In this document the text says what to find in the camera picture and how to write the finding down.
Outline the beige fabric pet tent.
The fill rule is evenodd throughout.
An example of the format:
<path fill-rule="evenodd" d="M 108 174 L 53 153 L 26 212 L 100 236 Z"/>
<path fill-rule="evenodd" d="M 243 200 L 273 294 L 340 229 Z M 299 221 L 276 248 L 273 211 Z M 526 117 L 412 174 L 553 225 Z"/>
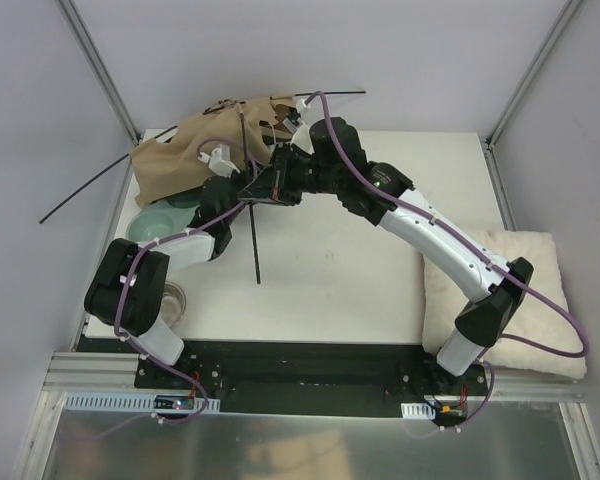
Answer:
<path fill-rule="evenodd" d="M 268 140 L 291 138 L 284 118 L 296 106 L 289 94 L 247 100 L 221 101 L 207 110 L 182 120 L 169 141 L 150 138 L 131 151 L 131 163 L 139 193 L 140 208 L 172 195 L 199 187 L 215 174 L 198 160 L 198 154 L 210 154 L 218 144 L 228 145 L 231 161 L 245 167 L 239 113 L 246 122 L 248 153 L 261 165 L 271 159 Z"/>

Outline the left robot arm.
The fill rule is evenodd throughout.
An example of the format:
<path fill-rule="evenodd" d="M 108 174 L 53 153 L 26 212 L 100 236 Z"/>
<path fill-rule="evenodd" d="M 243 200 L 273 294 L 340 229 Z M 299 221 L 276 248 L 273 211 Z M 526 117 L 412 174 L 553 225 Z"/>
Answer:
<path fill-rule="evenodd" d="M 219 257 L 232 239 L 230 226 L 244 207 L 238 192 L 245 173 L 214 176 L 201 187 L 199 205 L 185 228 L 142 247 L 126 239 L 109 244 L 84 299 L 84 308 L 122 340 L 158 360 L 156 375 L 168 388 L 184 387 L 190 363 L 184 341 L 160 313 L 168 277 Z"/>

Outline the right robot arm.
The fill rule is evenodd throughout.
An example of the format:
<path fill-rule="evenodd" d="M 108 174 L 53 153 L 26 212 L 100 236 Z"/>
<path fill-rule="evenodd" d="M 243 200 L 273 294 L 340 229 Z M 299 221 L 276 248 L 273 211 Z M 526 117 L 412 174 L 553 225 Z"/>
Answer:
<path fill-rule="evenodd" d="M 239 199 L 295 206 L 306 193 L 333 194 L 347 211 L 406 241 L 441 269 L 468 300 L 430 369 L 432 387 L 453 394 L 518 310 L 532 264 L 523 257 L 509 261 L 458 230 L 398 169 L 368 160 L 357 130 L 345 120 L 315 123 L 309 139 L 310 153 L 292 144 L 276 147 Z"/>

